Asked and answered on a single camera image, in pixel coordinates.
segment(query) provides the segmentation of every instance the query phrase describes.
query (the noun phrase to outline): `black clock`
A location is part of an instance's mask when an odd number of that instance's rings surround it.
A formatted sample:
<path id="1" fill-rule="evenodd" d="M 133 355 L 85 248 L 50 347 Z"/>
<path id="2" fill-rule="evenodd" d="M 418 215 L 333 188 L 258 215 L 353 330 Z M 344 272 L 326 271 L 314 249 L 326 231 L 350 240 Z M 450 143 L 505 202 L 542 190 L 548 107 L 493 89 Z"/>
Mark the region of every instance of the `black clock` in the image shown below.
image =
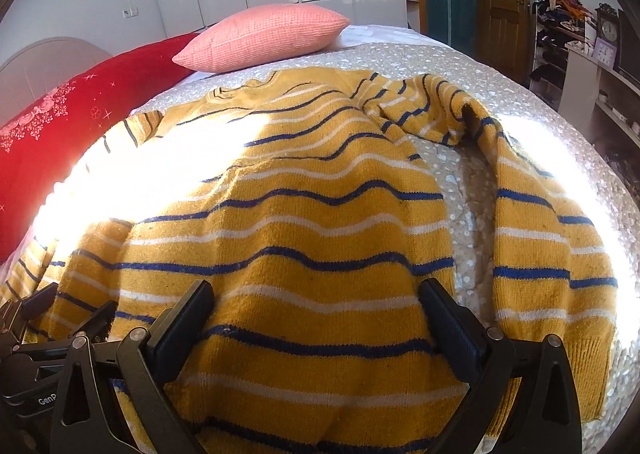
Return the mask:
<path id="1" fill-rule="evenodd" d="M 598 13 L 598 37 L 616 48 L 620 46 L 620 18 L 606 3 L 596 10 Z"/>

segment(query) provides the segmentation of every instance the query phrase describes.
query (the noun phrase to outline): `clock face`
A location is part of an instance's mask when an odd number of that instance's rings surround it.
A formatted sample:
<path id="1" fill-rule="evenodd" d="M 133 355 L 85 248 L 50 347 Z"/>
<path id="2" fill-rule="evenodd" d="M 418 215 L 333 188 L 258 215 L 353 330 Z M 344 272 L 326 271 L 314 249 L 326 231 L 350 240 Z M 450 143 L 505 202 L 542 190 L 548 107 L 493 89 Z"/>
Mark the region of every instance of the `clock face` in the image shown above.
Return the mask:
<path id="1" fill-rule="evenodd" d="M 614 25 L 610 21 L 603 21 L 602 35 L 610 43 L 615 43 L 618 40 L 618 29 L 616 28 L 616 25 Z"/>

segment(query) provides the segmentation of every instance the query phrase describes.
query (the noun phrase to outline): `pillow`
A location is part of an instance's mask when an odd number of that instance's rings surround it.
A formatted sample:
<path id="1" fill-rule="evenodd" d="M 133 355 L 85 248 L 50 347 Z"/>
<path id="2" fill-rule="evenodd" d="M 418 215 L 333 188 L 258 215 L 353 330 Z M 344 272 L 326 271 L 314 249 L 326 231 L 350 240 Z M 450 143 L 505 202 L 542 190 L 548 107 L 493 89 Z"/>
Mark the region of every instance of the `pillow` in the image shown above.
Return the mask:
<path id="1" fill-rule="evenodd" d="M 196 34 L 107 59 L 36 100 L 0 128 L 0 263 L 57 181 L 111 126 L 193 73 L 172 57 Z"/>
<path id="2" fill-rule="evenodd" d="M 264 5 L 238 12 L 204 31 L 174 62 L 223 73 L 322 50 L 350 21 L 316 5 Z"/>

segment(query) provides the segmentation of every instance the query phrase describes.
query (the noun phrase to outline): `floral pattern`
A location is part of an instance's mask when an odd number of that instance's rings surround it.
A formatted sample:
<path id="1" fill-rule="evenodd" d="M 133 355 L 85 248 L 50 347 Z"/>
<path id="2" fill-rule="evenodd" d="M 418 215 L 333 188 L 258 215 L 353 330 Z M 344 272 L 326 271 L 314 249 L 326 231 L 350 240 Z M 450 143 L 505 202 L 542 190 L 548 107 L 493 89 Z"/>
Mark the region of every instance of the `floral pattern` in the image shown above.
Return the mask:
<path id="1" fill-rule="evenodd" d="M 27 135 L 38 140 L 43 127 L 51 123 L 54 117 L 68 115 L 66 96 L 74 89 L 75 86 L 68 82 L 53 88 L 31 111 L 0 127 L 0 149 L 8 153 L 15 141 L 22 140 Z"/>

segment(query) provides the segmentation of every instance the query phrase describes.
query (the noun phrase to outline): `red bedding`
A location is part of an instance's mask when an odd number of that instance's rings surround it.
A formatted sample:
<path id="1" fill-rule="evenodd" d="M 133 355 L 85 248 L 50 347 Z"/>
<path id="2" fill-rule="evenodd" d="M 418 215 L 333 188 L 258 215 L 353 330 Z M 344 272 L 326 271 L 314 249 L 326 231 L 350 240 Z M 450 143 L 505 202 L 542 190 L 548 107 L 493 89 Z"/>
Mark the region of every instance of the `red bedding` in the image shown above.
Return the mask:
<path id="1" fill-rule="evenodd" d="M 53 89 L 0 128 L 0 263 L 57 181 L 111 126 L 193 73 L 173 56 L 196 34 L 112 57 Z"/>

